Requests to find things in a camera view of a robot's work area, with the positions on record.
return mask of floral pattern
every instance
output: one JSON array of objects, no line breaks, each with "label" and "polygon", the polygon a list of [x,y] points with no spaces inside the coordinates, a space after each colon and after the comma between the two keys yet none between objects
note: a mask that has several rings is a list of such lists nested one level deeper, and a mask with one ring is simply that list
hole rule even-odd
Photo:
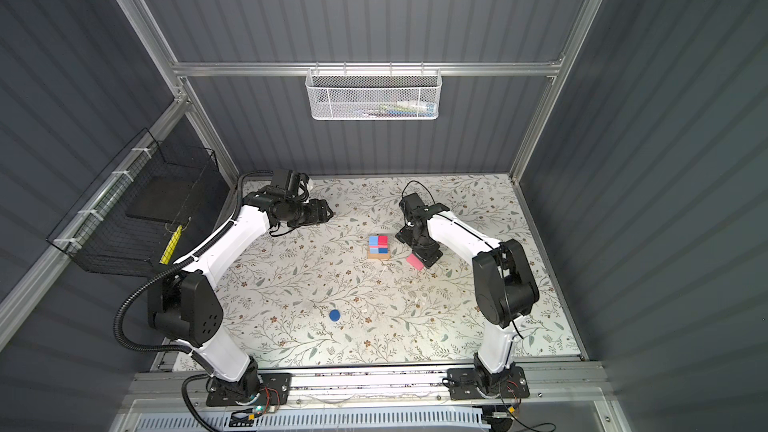
[{"label": "floral pattern", "polygon": [[[336,214],[327,224],[283,237],[259,237],[216,290],[224,326],[262,367],[470,358],[485,319],[476,307],[472,270],[447,247],[431,268],[406,262],[395,239],[397,204],[410,177],[319,180],[312,197]],[[541,293],[516,341],[517,356],[579,354],[560,299],[509,179],[504,175],[417,177],[435,200],[492,237],[523,244]],[[251,182],[245,192],[259,188]],[[429,194],[418,184],[427,202]],[[389,235],[388,261],[366,257],[370,235]],[[341,313],[338,322],[329,312]],[[175,370],[197,365],[179,354]]]}]

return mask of wire basket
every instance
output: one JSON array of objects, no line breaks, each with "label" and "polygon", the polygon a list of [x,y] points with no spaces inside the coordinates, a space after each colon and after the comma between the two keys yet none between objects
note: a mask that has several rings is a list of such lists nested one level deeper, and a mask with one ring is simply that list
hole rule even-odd
[{"label": "wire basket", "polygon": [[414,75],[328,75],[310,69],[306,91],[317,120],[434,120],[440,72]]},{"label": "wire basket", "polygon": [[92,205],[73,206],[64,217],[75,226],[62,220],[47,238],[86,272],[152,275],[156,264],[172,263],[210,234],[214,204],[226,197],[214,152],[197,146],[152,141],[109,180]]}]

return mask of yellow object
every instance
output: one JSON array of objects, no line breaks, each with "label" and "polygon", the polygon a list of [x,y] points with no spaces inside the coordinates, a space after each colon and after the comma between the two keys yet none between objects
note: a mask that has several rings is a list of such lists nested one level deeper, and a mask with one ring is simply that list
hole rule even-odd
[{"label": "yellow object", "polygon": [[174,234],[170,236],[168,245],[165,246],[165,252],[163,252],[163,257],[160,258],[160,264],[168,264],[168,262],[170,262],[170,258],[174,256],[174,250],[176,250],[176,245],[179,243],[182,230],[183,230],[182,227],[178,226],[176,227],[176,232],[174,232]]}]

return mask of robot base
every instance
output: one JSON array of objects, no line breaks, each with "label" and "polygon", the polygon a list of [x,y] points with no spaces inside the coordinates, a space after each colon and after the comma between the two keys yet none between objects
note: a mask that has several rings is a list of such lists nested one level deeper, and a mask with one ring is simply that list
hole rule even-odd
[{"label": "robot base", "polygon": [[[270,392],[270,406],[284,405],[288,402],[290,380],[291,374],[261,374],[261,383],[263,387],[277,391],[277,398],[275,397],[274,392]],[[235,402],[236,400],[241,400],[241,396],[232,395],[226,388],[217,388],[215,391],[208,394],[208,399],[205,401],[205,404],[208,407],[226,407],[230,405],[238,407],[238,404]],[[266,406],[266,392],[262,391],[260,396],[256,399],[256,402],[249,407],[255,407],[257,405]]]},{"label": "robot base", "polygon": [[[476,400],[496,397],[485,397],[478,389],[478,372],[474,368],[448,369],[448,378],[455,384],[449,388],[451,400]],[[517,387],[508,384],[508,381],[514,382]],[[520,367],[512,367],[509,370],[509,376],[500,381],[499,391],[503,399],[525,399],[531,396],[528,390],[528,382],[525,379],[525,372]]]}]

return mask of corrugated wall panel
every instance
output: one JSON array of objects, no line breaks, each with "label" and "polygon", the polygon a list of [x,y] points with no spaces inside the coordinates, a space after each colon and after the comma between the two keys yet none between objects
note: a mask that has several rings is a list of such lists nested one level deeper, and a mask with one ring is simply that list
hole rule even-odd
[{"label": "corrugated wall panel", "polygon": [[[113,0],[0,0],[0,299],[91,180],[172,99]],[[3,430],[108,428],[151,360],[111,337],[116,307],[139,284],[64,271],[0,353]],[[130,312],[128,335],[157,343],[145,310]]]},{"label": "corrugated wall panel", "polygon": [[522,187],[634,430],[768,403],[768,0],[606,0]]},{"label": "corrugated wall panel", "polygon": [[299,77],[191,79],[241,170],[315,175],[504,172],[544,77],[447,77],[437,120],[312,118]]},{"label": "corrugated wall panel", "polygon": [[582,0],[146,0],[187,62],[555,60]]}]

